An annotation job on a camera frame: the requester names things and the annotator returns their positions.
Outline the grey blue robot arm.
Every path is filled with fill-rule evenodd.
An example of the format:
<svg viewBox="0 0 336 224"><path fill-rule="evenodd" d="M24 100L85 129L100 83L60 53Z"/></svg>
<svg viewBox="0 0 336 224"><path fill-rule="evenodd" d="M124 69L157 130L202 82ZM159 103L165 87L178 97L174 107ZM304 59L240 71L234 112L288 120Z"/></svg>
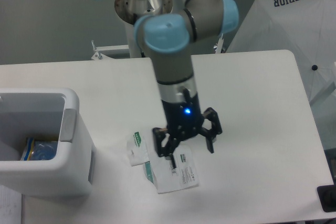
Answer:
<svg viewBox="0 0 336 224"><path fill-rule="evenodd" d="M173 14L165 0L124 0L122 19L133 26L140 54L152 61L166 116L165 128L152 130L159 157L173 158L182 141L198 135L213 141L222 133L217 112L201 111L189 45L234 30L239 12L234 0L183 0Z"/></svg>

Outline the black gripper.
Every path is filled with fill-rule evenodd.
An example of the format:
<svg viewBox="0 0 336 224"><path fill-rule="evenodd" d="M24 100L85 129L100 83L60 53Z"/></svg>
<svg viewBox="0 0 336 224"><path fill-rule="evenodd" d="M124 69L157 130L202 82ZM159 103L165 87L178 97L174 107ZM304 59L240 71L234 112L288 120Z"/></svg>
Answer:
<svg viewBox="0 0 336 224"><path fill-rule="evenodd" d="M201 113L198 95L191 98L190 103L168 103L162 101L167 127L152 129L154 149L158 157L170 158L173 168L177 168L173 153L181 141L200 134L205 137L207 149L214 153L213 140L222 134L222 126L218 113L211 107ZM204 119L211 122L211 128L202 126Z"/></svg>

